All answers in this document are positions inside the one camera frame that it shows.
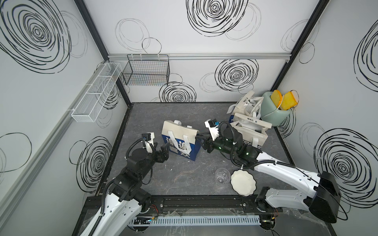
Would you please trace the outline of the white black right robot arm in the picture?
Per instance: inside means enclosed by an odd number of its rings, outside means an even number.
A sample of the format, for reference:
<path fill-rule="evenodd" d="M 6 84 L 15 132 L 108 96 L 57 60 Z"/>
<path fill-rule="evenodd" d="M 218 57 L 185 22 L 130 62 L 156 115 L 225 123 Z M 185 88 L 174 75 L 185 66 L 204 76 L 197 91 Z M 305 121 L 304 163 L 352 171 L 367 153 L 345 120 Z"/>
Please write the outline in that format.
<path fill-rule="evenodd" d="M 265 173 L 293 187 L 292 190 L 262 188 L 256 197 L 261 212 L 280 207 L 294 208 L 310 212 L 327 223 L 337 222 L 341 192 L 331 173 L 302 170 L 247 145 L 242 133 L 228 122 L 207 120 L 205 125 L 209 131 L 197 134 L 195 139 L 208 153 L 218 150 L 221 154 L 228 154 L 232 164 L 239 167 L 230 176 L 236 193 L 248 197 L 255 192 L 257 182 L 249 170 Z"/>

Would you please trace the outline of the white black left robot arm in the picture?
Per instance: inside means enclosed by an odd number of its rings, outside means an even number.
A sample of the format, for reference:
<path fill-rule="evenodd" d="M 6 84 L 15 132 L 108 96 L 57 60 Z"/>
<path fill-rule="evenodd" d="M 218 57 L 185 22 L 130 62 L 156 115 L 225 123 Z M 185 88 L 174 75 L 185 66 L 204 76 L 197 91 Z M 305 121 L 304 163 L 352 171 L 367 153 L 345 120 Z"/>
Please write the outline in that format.
<path fill-rule="evenodd" d="M 170 144 L 157 150 L 152 137 L 136 140 L 127 150 L 127 164 L 106 184 L 100 208 L 81 233 L 83 236 L 118 236 L 140 213 L 148 211 L 151 195 L 142 189 L 143 179 L 156 163 L 169 159 Z"/>

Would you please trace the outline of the blue cream takeout bag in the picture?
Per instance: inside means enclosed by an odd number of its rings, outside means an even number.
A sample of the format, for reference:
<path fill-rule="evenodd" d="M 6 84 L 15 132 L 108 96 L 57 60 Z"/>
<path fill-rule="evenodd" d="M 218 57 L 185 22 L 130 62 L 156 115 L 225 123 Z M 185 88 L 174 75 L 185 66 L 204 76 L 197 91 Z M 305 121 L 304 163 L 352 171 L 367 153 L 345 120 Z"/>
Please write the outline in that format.
<path fill-rule="evenodd" d="M 192 126 L 182 126 L 179 120 L 164 121 L 162 138 L 170 146 L 170 151 L 191 161 L 195 161 L 201 148 L 196 139 L 199 130 Z"/>
<path fill-rule="evenodd" d="M 230 114 L 228 122 L 234 122 L 236 113 L 260 119 L 263 100 L 264 97 L 255 96 L 255 92 L 250 90 L 236 104 L 229 106 L 227 110 L 227 114 Z"/>
<path fill-rule="evenodd" d="M 243 135 L 243 140 L 251 144 L 253 147 L 262 147 L 268 138 L 266 131 L 272 128 L 272 124 L 235 113 L 231 126 Z"/>

